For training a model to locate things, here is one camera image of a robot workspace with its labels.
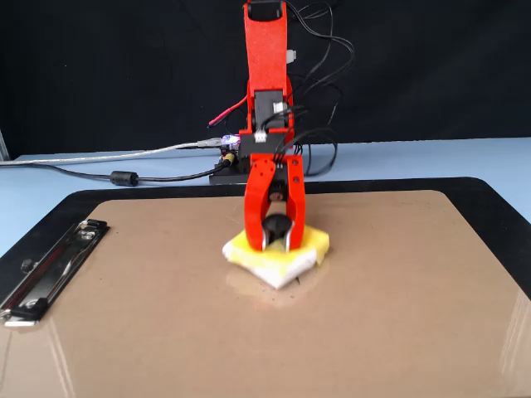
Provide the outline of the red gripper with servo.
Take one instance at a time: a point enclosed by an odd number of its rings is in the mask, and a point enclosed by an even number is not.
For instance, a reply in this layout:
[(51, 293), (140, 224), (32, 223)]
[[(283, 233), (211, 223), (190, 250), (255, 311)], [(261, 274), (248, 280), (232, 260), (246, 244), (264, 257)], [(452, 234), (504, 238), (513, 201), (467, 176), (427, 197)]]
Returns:
[(304, 170), (300, 155), (288, 154), (280, 160), (272, 153), (251, 155), (244, 194), (244, 227), (253, 250), (263, 251), (266, 247), (262, 221), (270, 201), (286, 202), (286, 215), (292, 221), (286, 245), (288, 250), (299, 249), (305, 222)]

